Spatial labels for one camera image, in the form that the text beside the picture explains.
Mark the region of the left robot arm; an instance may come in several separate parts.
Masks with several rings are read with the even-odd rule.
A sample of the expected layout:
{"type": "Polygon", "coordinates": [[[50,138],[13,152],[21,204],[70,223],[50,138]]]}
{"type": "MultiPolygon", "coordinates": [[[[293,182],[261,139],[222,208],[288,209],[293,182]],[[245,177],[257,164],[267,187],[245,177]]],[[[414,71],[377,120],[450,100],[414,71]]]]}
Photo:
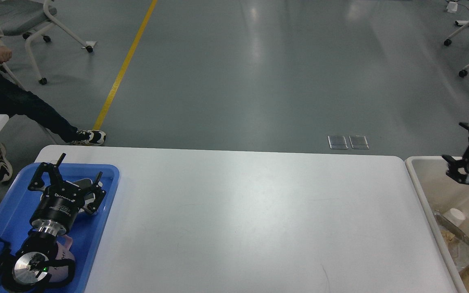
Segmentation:
{"type": "Polygon", "coordinates": [[[41,197],[29,219],[27,238],[2,265],[1,284],[7,291],[42,293],[65,287],[76,276],[68,233],[81,212],[93,215],[99,210],[107,193],[100,184],[102,171],[89,185],[64,180],[59,170],[64,158],[63,153],[57,163],[40,163],[28,184],[28,190],[41,192],[41,197]]]}

